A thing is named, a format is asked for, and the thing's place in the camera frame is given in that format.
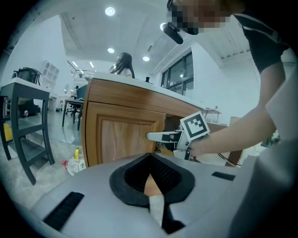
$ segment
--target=white countertop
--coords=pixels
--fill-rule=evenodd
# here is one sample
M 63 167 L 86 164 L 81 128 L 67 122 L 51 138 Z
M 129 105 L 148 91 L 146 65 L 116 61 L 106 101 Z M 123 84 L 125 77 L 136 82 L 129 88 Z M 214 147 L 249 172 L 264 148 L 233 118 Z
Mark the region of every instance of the white countertop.
M 43 88 L 43 87 L 41 87 L 37 84 L 31 83 L 29 81 L 26 81 L 26 80 L 23 80 L 23 79 L 20 79 L 20 78 L 11 79 L 5 84 L 1 84 L 0 88 L 2 88 L 4 86 L 7 86 L 7 85 L 10 85 L 10 84 L 13 84 L 13 83 L 18 83 L 18 84 L 22 84 L 22 85 L 25 85 L 25 86 L 28 86 L 28 87 L 33 87 L 33 88 L 36 88 L 36 89 L 39 89 L 39 90 L 42 90 L 42 91 L 45 91 L 45 92 L 48 92 L 48 93 L 50 92 L 50 90 L 47 89 L 47 88 Z
M 167 95 L 169 97 L 178 99 L 182 102 L 186 102 L 193 106 L 204 109 L 204 107 L 201 104 L 197 103 L 196 101 L 194 101 L 192 99 L 189 99 L 183 95 L 180 95 L 178 93 L 175 93 L 175 92 L 165 89 L 163 87 L 158 87 L 154 84 L 146 83 L 145 81 L 142 81 L 142 80 L 131 79 L 131 78 L 127 78 L 127 77 L 124 77 L 121 75 L 116 75 L 116 74 L 111 74 L 111 73 L 94 72 L 94 71 L 85 72 L 84 78 L 86 78 L 87 80 L 88 79 L 102 79 L 102 80 L 108 80 L 108 81 L 113 81 L 113 82 L 117 82 L 117 83 L 128 84 L 128 85 L 132 85 L 132 86 L 136 86 L 136 87 L 145 88 L 150 91 L 161 93 L 161 94 Z

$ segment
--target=cabinet door panel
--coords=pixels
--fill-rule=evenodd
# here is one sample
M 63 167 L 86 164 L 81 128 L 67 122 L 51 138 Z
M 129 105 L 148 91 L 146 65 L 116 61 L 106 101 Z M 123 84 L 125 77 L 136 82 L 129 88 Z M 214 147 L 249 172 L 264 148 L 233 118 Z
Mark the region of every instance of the cabinet door panel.
M 156 143 L 145 135 L 162 132 L 164 118 L 164 113 L 88 102 L 85 131 L 88 165 L 153 152 Z

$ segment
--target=human arm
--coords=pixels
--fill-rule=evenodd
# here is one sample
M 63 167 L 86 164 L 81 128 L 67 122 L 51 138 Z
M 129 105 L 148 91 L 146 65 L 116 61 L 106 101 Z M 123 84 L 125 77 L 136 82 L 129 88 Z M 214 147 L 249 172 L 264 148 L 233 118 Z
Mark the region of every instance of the human arm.
M 206 153 L 239 151 L 252 147 L 268 138 L 275 130 L 265 105 L 285 79 L 281 61 L 265 68 L 261 73 L 261 88 L 258 105 L 235 124 L 212 133 L 190 145 L 192 156 Z

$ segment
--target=ceiling light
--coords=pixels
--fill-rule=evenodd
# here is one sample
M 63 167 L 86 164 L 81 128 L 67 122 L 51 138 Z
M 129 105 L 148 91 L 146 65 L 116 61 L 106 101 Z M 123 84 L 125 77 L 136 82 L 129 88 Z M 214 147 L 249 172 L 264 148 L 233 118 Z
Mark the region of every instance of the ceiling light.
M 149 61 L 150 58 L 149 58 L 148 56 L 144 56 L 144 57 L 143 57 L 143 60 L 144 60 L 144 61 Z
M 112 53 L 115 52 L 115 50 L 114 50 L 113 48 L 109 48 L 109 49 L 108 49 L 108 52 L 112 54 Z
M 160 29 L 163 31 L 163 25 L 166 24 L 166 22 L 160 24 Z
M 107 7 L 105 13 L 108 16 L 113 16 L 115 14 L 115 9 L 113 7 Z

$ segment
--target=concrete floor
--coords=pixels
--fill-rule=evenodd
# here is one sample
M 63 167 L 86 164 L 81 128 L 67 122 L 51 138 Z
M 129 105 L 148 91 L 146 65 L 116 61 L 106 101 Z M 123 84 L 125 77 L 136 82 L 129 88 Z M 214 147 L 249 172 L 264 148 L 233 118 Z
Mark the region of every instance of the concrete floor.
M 0 178 L 12 200 L 31 209 L 41 196 L 71 177 L 65 167 L 61 165 L 61 162 L 70 160 L 76 148 L 80 148 L 82 153 L 81 128 L 80 131 L 77 131 L 77 115 L 75 124 L 73 124 L 70 113 L 66 115 L 64 128 L 62 128 L 62 113 L 49 113 L 48 130 L 55 164 L 50 165 L 44 159 L 44 161 L 37 161 L 36 164 L 30 167 L 36 179 L 35 185 L 32 185 L 27 178 L 16 152 L 9 147 L 12 159 L 8 161 L 2 142 L 0 143 Z M 41 116 L 36 115 L 24 120 L 38 125 L 41 123 Z M 26 137 L 43 146 L 41 131 L 29 134 Z

